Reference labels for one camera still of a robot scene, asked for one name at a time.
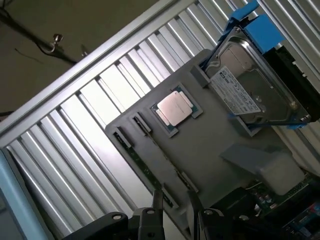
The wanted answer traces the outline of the blue disk caddy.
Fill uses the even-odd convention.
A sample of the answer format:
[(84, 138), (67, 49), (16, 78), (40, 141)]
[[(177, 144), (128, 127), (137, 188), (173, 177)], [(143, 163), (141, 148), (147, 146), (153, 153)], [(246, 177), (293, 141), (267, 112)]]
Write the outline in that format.
[[(249, 40), (253, 43), (253, 45), (256, 47), (256, 49), (262, 54), (262, 56), (264, 53), (268, 52), (272, 48), (279, 49), (280, 47), (282, 47), (283, 46), (282, 41), (284, 40), (284, 37), (266, 14), (261, 14), (253, 19), (249, 18), (250, 14), (252, 12), (254, 12), (258, 8), (258, 6), (259, 6), (259, 4), (258, 4), (257, 0), (252, 0), (251, 2), (249, 2), (248, 4), (243, 6), (242, 8), (235, 10), (231, 14), (231, 16), (229, 17), (227, 24), (224, 28), (223, 34), (220, 37), (220, 39), (218, 40), (216, 47), (220, 44), (220, 42), (222, 40), (225, 39), (226, 35), (234, 27), (240, 27), (241, 29), (244, 30), (244, 32), (248, 36)], [(210, 56), (208, 56), (201, 63), (200, 67), (203, 72), (204, 72), (203, 66), (208, 62), (209, 58), (212, 57), (213, 52), (216, 49), (216, 47), (211, 52)], [(230, 109), (228, 108), (228, 106), (226, 105), (226, 103), (218, 96), (215, 89), (213, 88), (213, 83), (210, 80), (210, 78), (209, 78), (208, 85), (213, 90), (213, 92), (217, 95), (217, 97), (224, 103), (224, 105), (228, 109), (229, 114), (235, 118), (236, 117), (240, 118), (239, 116), (233, 115), (232, 112), (230, 111)], [(302, 106), (301, 103), (299, 103), (299, 105), (301, 106), (301, 110), (299, 111), (299, 118), (298, 118), (297, 124), (292, 124), (292, 125), (247, 125), (247, 124), (245, 124), (245, 122), (241, 118), (240, 119), (250, 129), (256, 129), (256, 128), (264, 127), (264, 126), (285, 126), (289, 129), (298, 129), (298, 128), (302, 128), (302, 127), (306, 126), (307, 124), (309, 124), (311, 122), (311, 116), (307, 113), (306, 109)]]

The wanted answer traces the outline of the silver CPU chip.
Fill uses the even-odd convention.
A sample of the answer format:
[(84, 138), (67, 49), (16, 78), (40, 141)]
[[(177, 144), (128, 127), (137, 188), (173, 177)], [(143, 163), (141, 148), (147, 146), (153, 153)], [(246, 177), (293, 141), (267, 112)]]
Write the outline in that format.
[(188, 118), (197, 118), (202, 113), (200, 105), (182, 85), (170, 90), (162, 100), (150, 108), (168, 133), (177, 132), (177, 127)]

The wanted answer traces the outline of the green graphics card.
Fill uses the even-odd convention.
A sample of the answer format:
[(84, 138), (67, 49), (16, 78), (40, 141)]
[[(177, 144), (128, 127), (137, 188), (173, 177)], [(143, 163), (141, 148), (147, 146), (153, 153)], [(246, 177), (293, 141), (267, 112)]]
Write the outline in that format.
[(291, 240), (320, 240), (320, 177), (309, 172), (284, 195), (255, 179), (212, 207), (232, 217), (257, 217), (287, 231)]

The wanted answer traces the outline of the silver hard disk drive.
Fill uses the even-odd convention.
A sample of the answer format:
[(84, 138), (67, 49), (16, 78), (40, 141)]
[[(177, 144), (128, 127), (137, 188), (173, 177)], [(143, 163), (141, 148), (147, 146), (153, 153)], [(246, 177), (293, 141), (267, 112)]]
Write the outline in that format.
[(203, 70), (231, 113), (246, 125), (298, 123), (297, 99), (239, 26), (217, 45)]

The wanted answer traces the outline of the metal clamp with bolt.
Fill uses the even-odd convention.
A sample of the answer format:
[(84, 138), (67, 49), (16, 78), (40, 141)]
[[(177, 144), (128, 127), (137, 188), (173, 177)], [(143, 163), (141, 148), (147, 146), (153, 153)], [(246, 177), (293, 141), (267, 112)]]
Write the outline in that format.
[(60, 33), (55, 33), (53, 35), (53, 41), (49, 43), (49, 49), (43, 50), (45, 54), (52, 54), (55, 52), (59, 43), (63, 40), (64, 36)]

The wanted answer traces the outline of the light blue panel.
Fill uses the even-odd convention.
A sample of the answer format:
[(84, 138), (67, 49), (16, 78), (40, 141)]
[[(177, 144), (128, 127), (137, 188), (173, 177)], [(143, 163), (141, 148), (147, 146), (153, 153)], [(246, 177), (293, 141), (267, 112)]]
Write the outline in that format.
[(56, 240), (41, 215), (12, 154), (0, 148), (0, 235), (18, 231), (21, 240)]

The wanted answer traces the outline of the green RAM stick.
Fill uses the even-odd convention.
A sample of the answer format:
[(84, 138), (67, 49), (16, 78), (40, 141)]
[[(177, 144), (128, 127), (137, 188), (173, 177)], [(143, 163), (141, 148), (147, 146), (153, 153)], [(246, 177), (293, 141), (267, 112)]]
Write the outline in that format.
[(170, 208), (177, 208), (178, 202), (171, 195), (164, 183), (162, 183), (157, 176), (152, 172), (149, 166), (139, 156), (134, 149), (134, 145), (125, 137), (125, 135), (119, 130), (113, 130), (112, 138), (116, 144), (118, 151), (128, 162), (130, 167), (137, 172), (139, 178), (147, 183), (147, 187), (151, 190), (161, 190), (163, 192), (163, 198), (166, 204)]

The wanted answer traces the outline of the grey plastic parts rack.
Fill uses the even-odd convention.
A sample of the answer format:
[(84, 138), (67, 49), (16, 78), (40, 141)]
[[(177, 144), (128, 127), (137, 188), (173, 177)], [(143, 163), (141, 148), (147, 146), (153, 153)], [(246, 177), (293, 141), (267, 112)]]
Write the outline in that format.
[[(188, 190), (195, 191), (203, 203), (210, 205), (251, 175), (280, 195), (304, 178), (293, 158), (279, 147), (274, 132), (248, 128), (239, 117), (230, 115), (201, 69), (201, 63), (209, 56), (209, 50), (202, 50), (105, 128), (116, 148), (112, 132), (120, 130), (165, 184), (178, 202), (177, 208), (166, 203), (165, 209), (180, 227), (185, 225)], [(169, 133), (151, 107), (179, 84), (203, 113), (186, 119), (177, 131)]]

